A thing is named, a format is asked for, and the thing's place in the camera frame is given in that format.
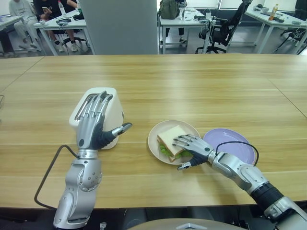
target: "plate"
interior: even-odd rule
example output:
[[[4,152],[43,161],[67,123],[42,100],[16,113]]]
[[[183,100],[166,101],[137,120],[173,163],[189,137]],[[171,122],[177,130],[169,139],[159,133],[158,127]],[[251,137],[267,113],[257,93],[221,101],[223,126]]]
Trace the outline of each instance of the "plate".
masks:
[[[197,130],[191,126],[190,124],[183,122],[183,121],[177,121],[177,120],[167,120],[160,122],[159,124],[155,125],[152,130],[150,131],[148,135],[148,147],[149,150],[152,152],[152,154],[158,158],[160,161],[166,163],[166,164],[172,164],[172,165],[181,165],[185,162],[188,162],[192,159],[192,157],[181,157],[179,159],[174,160],[173,162],[170,162],[168,157],[160,152],[160,146],[159,142],[157,140],[157,136],[159,133],[162,133],[164,131],[167,131],[175,126],[180,125],[180,127],[188,134],[193,134],[195,136],[200,137],[200,134],[197,132]]]
[[[214,149],[216,149],[219,144],[228,141],[242,141],[249,143],[249,141],[241,134],[226,128],[216,128],[210,130],[203,137],[203,140],[208,142]],[[224,144],[219,147],[218,151],[233,154],[247,164],[254,164],[256,160],[254,149],[251,146],[245,144]]]

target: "purple plate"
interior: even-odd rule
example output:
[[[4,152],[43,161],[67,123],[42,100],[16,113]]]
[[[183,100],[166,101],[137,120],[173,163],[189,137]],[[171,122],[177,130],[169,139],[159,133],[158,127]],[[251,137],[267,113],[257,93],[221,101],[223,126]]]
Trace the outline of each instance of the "purple plate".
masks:
[[[203,140],[208,142],[214,149],[216,149],[219,144],[228,141],[242,141],[249,143],[249,141],[241,134],[226,128],[216,128],[210,130],[203,137]],[[218,151],[233,154],[247,164],[253,164],[256,159],[254,149],[251,146],[241,143],[221,145]]]

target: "beige plate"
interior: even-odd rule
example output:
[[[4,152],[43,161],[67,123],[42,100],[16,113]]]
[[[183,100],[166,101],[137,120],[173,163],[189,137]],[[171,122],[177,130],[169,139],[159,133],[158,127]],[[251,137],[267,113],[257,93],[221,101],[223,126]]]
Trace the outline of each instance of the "beige plate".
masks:
[[[164,131],[167,131],[175,126],[180,125],[180,127],[186,131],[188,134],[193,134],[195,136],[200,137],[200,134],[197,132],[197,130],[191,126],[190,124],[183,122],[183,121],[176,121],[176,120],[168,120],[163,121],[157,124],[155,127],[152,128],[148,135],[148,147],[150,151],[153,153],[153,155],[158,158],[160,161],[163,161],[166,164],[173,164],[173,165],[181,165],[189,160],[191,160],[191,157],[181,157],[179,159],[174,160],[173,162],[170,162],[168,157],[160,152],[159,148],[159,142],[157,140],[157,136],[159,133],[162,133]]]

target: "bread slice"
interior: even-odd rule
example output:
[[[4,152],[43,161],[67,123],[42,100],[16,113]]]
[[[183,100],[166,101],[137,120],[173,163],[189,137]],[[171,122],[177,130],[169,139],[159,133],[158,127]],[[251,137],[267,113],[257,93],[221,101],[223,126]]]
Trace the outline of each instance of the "bread slice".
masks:
[[[173,157],[175,157],[177,154],[181,153],[183,151],[182,148],[173,146],[174,138],[180,136],[180,135],[186,135],[187,133],[180,127],[175,126],[165,132],[158,134],[158,141],[172,153]]]
[[[174,160],[176,160],[175,157],[168,157],[168,159],[169,159],[170,162],[173,162]]]

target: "sandwich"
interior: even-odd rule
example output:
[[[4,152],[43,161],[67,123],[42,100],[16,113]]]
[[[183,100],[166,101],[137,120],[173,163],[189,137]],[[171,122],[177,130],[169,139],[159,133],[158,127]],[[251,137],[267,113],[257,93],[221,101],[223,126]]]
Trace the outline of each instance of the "sandwich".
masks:
[[[174,138],[186,134],[187,133],[180,126],[175,126],[158,134],[157,139],[160,144],[160,151],[162,154],[168,156],[170,162],[181,157],[192,156],[188,151],[178,146],[173,146]]]

